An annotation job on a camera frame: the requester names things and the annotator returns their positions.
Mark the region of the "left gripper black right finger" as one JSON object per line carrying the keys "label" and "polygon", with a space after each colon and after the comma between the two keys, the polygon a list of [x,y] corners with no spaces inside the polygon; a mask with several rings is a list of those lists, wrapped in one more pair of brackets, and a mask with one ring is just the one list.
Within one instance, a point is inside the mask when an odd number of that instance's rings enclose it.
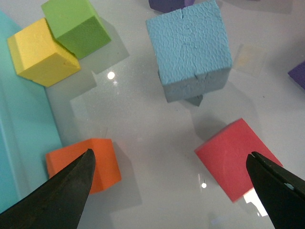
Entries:
{"label": "left gripper black right finger", "polygon": [[276,229],[305,227],[305,181],[258,152],[247,156],[246,169]]}

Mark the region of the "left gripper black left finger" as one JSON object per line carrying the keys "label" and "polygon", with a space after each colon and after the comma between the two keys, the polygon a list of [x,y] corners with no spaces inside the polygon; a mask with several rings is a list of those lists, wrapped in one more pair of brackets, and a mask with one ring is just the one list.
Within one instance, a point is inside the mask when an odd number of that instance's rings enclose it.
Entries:
{"label": "left gripper black left finger", "polygon": [[63,170],[1,213],[2,229],[75,229],[87,201],[95,170],[88,149]]}

